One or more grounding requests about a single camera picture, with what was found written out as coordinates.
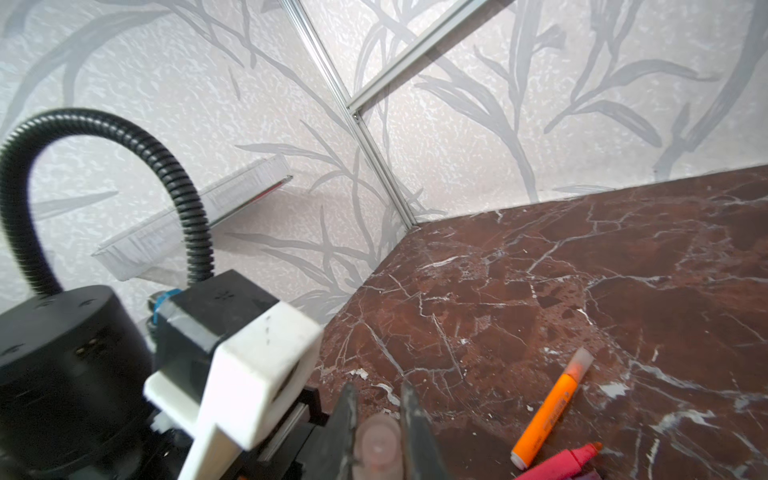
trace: black cylindrical motor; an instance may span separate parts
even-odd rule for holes
[[[129,442],[150,411],[150,374],[151,354],[108,286],[3,313],[0,472],[61,478]]]

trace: pink highlighter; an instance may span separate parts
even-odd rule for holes
[[[516,480],[565,480],[581,472],[581,467],[603,449],[602,443],[590,443],[580,449],[563,450]]]

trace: wall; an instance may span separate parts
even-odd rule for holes
[[[350,91],[439,0],[302,0]],[[421,220],[766,163],[768,2],[491,0],[363,117]]]
[[[214,231],[218,272],[237,268],[325,322],[402,237],[274,0],[17,0],[0,25],[0,136],[44,109],[112,111],[163,141],[198,188],[286,155],[294,180]],[[170,204],[149,169],[108,141],[66,139],[35,165],[31,200],[65,288],[111,285],[146,316],[147,296],[168,286],[118,282],[90,255]],[[0,309],[30,295],[5,243],[0,276]]]

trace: orange highlighter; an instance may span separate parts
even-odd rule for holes
[[[531,462],[544,444],[549,432],[552,431],[552,427],[562,415],[565,406],[571,401],[579,382],[584,378],[584,374],[593,361],[594,357],[585,348],[577,350],[571,358],[565,371],[560,375],[546,400],[541,404],[522,437],[512,449],[511,460],[517,468],[525,470],[531,466]]]

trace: marble tabletop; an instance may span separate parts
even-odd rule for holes
[[[768,167],[427,223],[327,326],[312,382],[362,416],[416,387],[457,479],[509,451],[579,346],[537,457],[606,478],[768,478]]]

